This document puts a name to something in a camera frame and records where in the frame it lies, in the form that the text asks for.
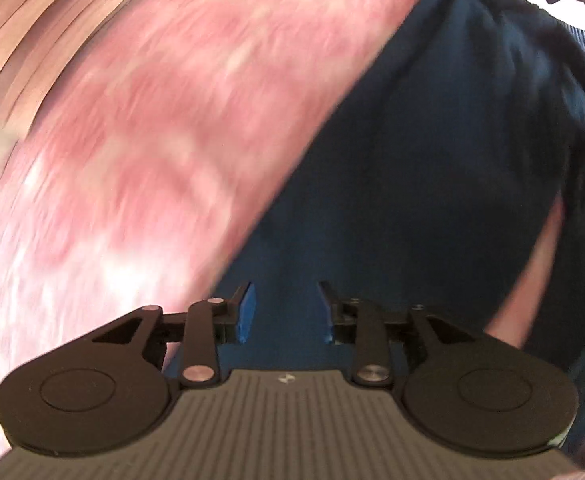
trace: pink blanket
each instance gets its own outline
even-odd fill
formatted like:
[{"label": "pink blanket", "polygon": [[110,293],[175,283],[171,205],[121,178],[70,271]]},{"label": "pink blanket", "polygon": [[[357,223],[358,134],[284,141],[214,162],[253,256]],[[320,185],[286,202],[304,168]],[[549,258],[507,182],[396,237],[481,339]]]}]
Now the pink blanket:
[{"label": "pink blanket", "polygon": [[204,297],[416,1],[123,10],[0,183],[0,381],[142,304]]}]

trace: ribbed surface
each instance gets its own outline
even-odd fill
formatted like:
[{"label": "ribbed surface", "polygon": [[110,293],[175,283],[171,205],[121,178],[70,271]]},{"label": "ribbed surface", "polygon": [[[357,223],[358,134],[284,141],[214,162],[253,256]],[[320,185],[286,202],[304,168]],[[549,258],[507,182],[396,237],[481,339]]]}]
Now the ribbed surface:
[{"label": "ribbed surface", "polygon": [[219,388],[184,394],[159,430],[126,449],[72,460],[14,450],[0,480],[549,480],[574,469],[558,451],[463,456],[418,433],[385,392],[334,371],[293,375],[237,370]]}]

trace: dark blue fabric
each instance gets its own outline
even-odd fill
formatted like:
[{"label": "dark blue fabric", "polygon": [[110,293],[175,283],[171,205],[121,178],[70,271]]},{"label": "dark blue fabric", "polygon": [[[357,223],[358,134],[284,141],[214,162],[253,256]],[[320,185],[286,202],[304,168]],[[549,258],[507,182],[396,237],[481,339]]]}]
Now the dark blue fabric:
[{"label": "dark blue fabric", "polygon": [[[585,396],[585,34],[524,0],[420,0],[322,127],[221,280],[256,284],[224,368],[348,363],[317,280],[482,329],[557,193],[567,220],[527,350]],[[585,432],[585,403],[576,430]]]}]

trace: garment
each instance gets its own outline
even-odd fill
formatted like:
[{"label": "garment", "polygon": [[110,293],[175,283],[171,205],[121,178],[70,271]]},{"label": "garment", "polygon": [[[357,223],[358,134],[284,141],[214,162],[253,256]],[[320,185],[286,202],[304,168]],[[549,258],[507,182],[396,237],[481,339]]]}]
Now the garment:
[{"label": "garment", "polygon": [[346,368],[349,349],[323,342],[317,280],[482,329],[559,192],[565,226],[525,350],[578,387],[570,449],[585,435],[585,33],[524,0],[420,0],[221,279],[217,294],[251,280],[258,300],[222,366]]}]

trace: round joint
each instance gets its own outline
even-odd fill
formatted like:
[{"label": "round joint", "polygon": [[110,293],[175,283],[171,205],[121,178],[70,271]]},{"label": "round joint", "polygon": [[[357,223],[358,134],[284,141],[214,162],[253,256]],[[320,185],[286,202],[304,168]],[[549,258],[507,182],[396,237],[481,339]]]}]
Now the round joint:
[{"label": "round joint", "polygon": [[365,365],[357,372],[357,376],[369,383],[380,383],[388,379],[391,376],[391,372],[385,366]]},{"label": "round joint", "polygon": [[184,370],[184,378],[193,383],[204,383],[214,377],[214,370],[206,365],[193,365]]}]

